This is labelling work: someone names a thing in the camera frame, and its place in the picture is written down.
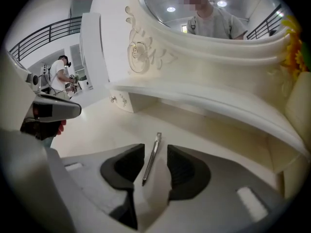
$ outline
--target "yellow flower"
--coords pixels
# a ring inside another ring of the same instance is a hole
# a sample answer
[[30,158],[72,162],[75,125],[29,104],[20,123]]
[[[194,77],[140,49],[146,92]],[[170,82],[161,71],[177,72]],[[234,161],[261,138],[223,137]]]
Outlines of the yellow flower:
[[282,24],[290,28],[290,30],[286,31],[286,34],[295,32],[298,36],[300,35],[302,29],[294,16],[288,15],[287,20],[283,20]]
[[296,60],[297,64],[299,65],[299,70],[301,72],[306,72],[308,70],[307,66],[305,65],[301,51],[298,51],[298,53],[296,53],[295,60]]
[[299,69],[295,69],[295,70],[293,71],[293,78],[294,78],[294,81],[297,81],[299,74],[300,74],[300,70],[299,70]]
[[287,66],[288,72],[293,75],[294,80],[297,80],[299,73],[307,68],[300,52],[302,45],[302,41],[299,38],[301,27],[293,16],[287,16],[287,20],[283,20],[282,24],[289,27],[285,35],[290,35],[290,43],[287,46],[284,65]]

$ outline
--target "staircase railing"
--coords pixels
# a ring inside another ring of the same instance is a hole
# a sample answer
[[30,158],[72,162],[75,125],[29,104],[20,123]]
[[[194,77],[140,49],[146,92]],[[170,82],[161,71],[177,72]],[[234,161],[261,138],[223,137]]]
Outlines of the staircase railing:
[[246,36],[247,39],[260,39],[266,34],[273,35],[278,30],[280,26],[279,21],[281,21],[283,17],[284,10],[280,4],[258,27]]
[[79,33],[81,29],[82,17],[73,17],[61,20],[39,29],[19,43],[17,43],[10,53],[19,61],[36,51],[38,48],[59,38]]

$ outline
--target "man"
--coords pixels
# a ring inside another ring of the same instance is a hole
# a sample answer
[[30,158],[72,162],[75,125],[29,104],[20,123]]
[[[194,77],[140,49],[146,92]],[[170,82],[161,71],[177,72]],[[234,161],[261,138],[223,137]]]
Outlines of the man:
[[62,55],[51,66],[51,95],[61,99],[70,99],[66,92],[65,83],[77,83],[76,79],[71,79],[64,75],[65,66],[70,66],[70,64],[71,63],[68,62],[68,57]]
[[188,21],[187,33],[221,38],[243,40],[247,32],[241,21],[223,9],[214,7],[209,0],[184,0],[195,6],[196,15]]

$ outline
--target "round mirror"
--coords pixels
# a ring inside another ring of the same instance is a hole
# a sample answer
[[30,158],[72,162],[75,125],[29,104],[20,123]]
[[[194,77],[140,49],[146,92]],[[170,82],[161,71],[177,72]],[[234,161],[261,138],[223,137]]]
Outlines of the round mirror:
[[144,0],[172,30],[220,39],[263,39],[278,33],[287,14],[281,0]]

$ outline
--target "metal pen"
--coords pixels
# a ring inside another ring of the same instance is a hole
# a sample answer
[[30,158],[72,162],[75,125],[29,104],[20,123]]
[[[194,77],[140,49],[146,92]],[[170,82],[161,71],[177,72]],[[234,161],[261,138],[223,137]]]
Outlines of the metal pen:
[[149,162],[148,162],[148,165],[147,165],[146,172],[145,172],[144,177],[142,179],[142,186],[144,186],[146,184],[146,182],[147,182],[147,179],[148,179],[148,176],[149,176],[152,164],[154,163],[154,160],[155,160],[155,157],[156,157],[157,149],[158,149],[158,147],[160,145],[160,142],[161,142],[161,137],[162,137],[162,133],[157,133],[156,134],[154,147],[153,147],[151,155],[150,155],[150,159],[149,159]]

